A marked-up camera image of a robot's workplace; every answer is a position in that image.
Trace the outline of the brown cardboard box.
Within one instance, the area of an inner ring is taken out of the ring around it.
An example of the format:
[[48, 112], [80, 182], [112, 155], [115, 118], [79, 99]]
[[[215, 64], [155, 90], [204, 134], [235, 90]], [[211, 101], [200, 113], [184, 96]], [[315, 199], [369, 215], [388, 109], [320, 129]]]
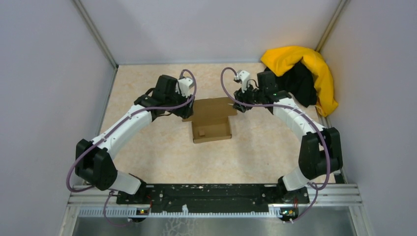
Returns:
[[[195, 100], [194, 114], [183, 122], [191, 123], [192, 140], [195, 144], [227, 140], [232, 138], [230, 117], [237, 115], [233, 101], [228, 97]], [[199, 136], [199, 130], [205, 136]]]

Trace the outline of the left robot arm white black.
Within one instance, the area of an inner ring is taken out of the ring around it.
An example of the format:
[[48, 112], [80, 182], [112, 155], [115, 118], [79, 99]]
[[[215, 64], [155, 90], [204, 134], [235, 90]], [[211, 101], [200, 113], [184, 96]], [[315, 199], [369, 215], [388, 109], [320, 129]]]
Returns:
[[69, 173], [91, 184], [91, 188], [123, 192], [135, 203], [148, 196], [146, 183], [132, 174], [117, 170], [113, 160], [125, 144], [158, 117], [174, 114], [186, 119], [193, 114], [197, 91], [195, 77], [159, 76], [155, 87], [139, 96], [115, 124], [92, 140], [76, 145], [76, 160]]

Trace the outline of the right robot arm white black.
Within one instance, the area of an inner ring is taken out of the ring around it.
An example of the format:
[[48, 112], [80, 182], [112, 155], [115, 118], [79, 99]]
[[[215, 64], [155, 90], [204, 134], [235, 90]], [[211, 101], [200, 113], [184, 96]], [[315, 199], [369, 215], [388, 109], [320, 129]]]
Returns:
[[310, 181], [329, 175], [343, 166], [340, 133], [336, 128], [325, 128], [306, 115], [292, 96], [280, 90], [271, 71], [257, 74], [253, 85], [250, 74], [239, 70], [234, 81], [241, 88], [234, 92], [233, 108], [244, 113], [254, 106], [262, 106], [280, 118], [300, 141], [298, 165], [290, 173], [280, 177], [277, 197], [289, 203]]

